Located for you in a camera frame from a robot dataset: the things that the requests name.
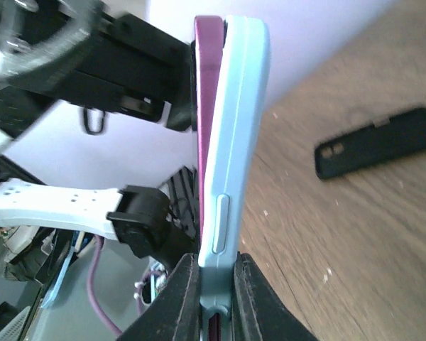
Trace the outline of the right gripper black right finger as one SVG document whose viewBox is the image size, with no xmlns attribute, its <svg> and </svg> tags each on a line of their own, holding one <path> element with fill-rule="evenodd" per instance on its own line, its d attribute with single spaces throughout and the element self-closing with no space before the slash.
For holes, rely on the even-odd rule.
<svg viewBox="0 0 426 341">
<path fill-rule="evenodd" d="M 248 341 L 317 341 L 284 306 L 250 254 L 237 254 L 231 338 Z"/>
</svg>

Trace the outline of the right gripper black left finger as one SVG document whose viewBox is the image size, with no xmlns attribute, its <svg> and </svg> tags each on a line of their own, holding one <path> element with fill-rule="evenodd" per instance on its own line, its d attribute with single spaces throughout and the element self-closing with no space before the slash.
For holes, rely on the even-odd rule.
<svg viewBox="0 0 426 341">
<path fill-rule="evenodd" d="M 119 341 L 195 341 L 200 338 L 200 268 L 185 254 L 165 288 Z"/>
</svg>

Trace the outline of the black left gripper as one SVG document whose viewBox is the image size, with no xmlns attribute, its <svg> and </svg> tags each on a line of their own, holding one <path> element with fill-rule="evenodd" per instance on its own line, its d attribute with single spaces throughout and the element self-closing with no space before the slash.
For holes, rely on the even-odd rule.
<svg viewBox="0 0 426 341">
<path fill-rule="evenodd" d="M 191 47 L 125 13 L 111 17 L 102 1 L 8 1 L 7 41 L 27 42 L 6 56 L 6 80 L 32 93 L 85 109 L 120 112 L 160 122 L 168 129 L 191 125 Z"/>
</svg>

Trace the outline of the purple-edged smartphone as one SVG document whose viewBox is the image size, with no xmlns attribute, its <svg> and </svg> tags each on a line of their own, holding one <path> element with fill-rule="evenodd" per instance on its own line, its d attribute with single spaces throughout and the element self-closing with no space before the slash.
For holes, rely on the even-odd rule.
<svg viewBox="0 0 426 341">
<path fill-rule="evenodd" d="M 199 241 L 204 236 L 204 178 L 214 105 L 224 46 L 224 22 L 219 16 L 196 16 L 194 62 L 197 131 L 197 184 L 199 199 Z"/>
</svg>

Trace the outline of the light blue phone case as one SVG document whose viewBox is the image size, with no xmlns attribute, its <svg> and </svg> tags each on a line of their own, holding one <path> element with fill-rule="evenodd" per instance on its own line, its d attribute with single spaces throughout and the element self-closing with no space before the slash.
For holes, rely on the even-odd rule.
<svg viewBox="0 0 426 341">
<path fill-rule="evenodd" d="M 200 267 L 201 340 L 231 339 L 231 299 L 246 184 L 271 61 L 267 25 L 227 16 L 204 177 Z"/>
</svg>

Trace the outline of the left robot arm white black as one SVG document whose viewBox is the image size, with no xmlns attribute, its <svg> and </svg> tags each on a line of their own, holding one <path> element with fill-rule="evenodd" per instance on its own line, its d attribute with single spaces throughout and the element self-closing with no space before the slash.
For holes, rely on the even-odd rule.
<svg viewBox="0 0 426 341">
<path fill-rule="evenodd" d="M 114 18 L 102 1 L 0 1 L 0 158 L 58 100 L 190 127 L 192 47 L 129 13 Z M 130 246 L 167 270 L 197 248 L 198 233 L 175 222 L 159 189 L 78 190 L 27 182 L 19 169 L 0 176 L 0 228 L 83 231 Z"/>
</svg>

